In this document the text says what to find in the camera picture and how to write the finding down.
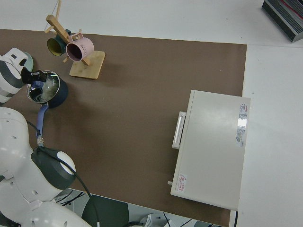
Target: dark green mug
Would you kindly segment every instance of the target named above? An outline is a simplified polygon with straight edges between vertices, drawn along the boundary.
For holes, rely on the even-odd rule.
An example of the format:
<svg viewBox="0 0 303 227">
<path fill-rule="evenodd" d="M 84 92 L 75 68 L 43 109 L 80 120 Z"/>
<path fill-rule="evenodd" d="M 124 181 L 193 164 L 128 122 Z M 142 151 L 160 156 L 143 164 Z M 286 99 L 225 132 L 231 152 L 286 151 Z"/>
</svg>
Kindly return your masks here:
<svg viewBox="0 0 303 227">
<path fill-rule="evenodd" d="M 71 31 L 66 29 L 65 30 L 68 35 L 71 35 Z M 56 35 L 55 38 L 50 38 L 47 40 L 47 47 L 48 50 L 55 56 L 61 56 L 66 52 L 66 43 L 63 41 L 63 39 Z"/>
</svg>

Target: pink mug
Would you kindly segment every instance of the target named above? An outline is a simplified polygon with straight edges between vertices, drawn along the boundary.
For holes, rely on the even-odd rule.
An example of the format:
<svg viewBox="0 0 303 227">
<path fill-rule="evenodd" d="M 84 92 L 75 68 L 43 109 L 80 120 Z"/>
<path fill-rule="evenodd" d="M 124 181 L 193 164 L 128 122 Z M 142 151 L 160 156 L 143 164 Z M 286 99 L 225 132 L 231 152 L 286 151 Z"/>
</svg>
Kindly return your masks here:
<svg viewBox="0 0 303 227">
<path fill-rule="evenodd" d="M 79 36 L 77 40 L 73 40 L 73 36 Z M 73 61 L 81 61 L 94 51 L 94 44 L 88 38 L 83 37 L 81 32 L 69 36 L 70 43 L 66 46 L 66 53 Z"/>
</svg>

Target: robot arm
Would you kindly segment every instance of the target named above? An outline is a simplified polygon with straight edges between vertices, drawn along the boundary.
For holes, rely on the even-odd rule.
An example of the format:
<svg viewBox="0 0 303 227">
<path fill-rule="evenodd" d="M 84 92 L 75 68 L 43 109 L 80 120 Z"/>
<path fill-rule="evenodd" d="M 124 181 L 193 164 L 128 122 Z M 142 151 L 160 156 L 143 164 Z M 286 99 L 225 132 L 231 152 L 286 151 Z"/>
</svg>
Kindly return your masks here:
<svg viewBox="0 0 303 227">
<path fill-rule="evenodd" d="M 17 48 L 0 56 L 0 106 L 12 98 L 24 83 L 46 82 L 46 74 L 42 71 L 32 73 L 23 67 L 27 59 L 27 55 Z"/>
<path fill-rule="evenodd" d="M 47 148 L 31 149 L 25 118 L 0 107 L 0 225 L 23 227 L 90 227 L 53 198 L 74 180 L 64 165 L 45 154 Z M 47 149 L 68 163 L 62 151 Z"/>
</svg>

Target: saucepan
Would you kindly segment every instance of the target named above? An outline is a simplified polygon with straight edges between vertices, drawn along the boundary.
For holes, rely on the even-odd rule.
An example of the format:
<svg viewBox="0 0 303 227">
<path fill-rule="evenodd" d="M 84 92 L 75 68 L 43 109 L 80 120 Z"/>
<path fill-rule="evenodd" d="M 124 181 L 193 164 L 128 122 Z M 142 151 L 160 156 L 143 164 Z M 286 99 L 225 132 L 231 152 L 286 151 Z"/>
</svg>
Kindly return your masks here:
<svg viewBox="0 0 303 227">
<path fill-rule="evenodd" d="M 68 88 L 64 80 L 53 71 L 43 71 L 47 74 L 46 82 L 35 81 L 27 86 L 27 96 L 35 103 L 41 104 L 37 118 L 37 128 L 42 135 L 44 114 L 48 108 L 61 105 L 68 95 Z"/>
</svg>

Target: mug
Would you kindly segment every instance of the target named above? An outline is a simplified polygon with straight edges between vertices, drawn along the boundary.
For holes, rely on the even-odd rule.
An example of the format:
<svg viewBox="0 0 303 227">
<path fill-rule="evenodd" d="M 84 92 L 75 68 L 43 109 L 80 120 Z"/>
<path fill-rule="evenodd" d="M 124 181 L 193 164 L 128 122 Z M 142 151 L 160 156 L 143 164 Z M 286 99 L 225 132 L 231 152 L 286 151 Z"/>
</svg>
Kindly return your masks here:
<svg viewBox="0 0 303 227">
<path fill-rule="evenodd" d="M 77 40 L 73 40 L 73 36 L 79 36 Z M 94 44 L 88 38 L 83 37 L 81 32 L 69 36 L 70 43 L 66 46 L 66 53 L 73 61 L 81 61 L 94 51 Z"/>
<path fill-rule="evenodd" d="M 71 31 L 66 29 L 65 30 L 68 35 L 71 34 Z M 50 38 L 47 40 L 47 48 L 48 50 L 55 56 L 61 56 L 66 52 L 66 43 L 63 41 L 63 39 L 56 35 L 55 38 Z"/>
</svg>

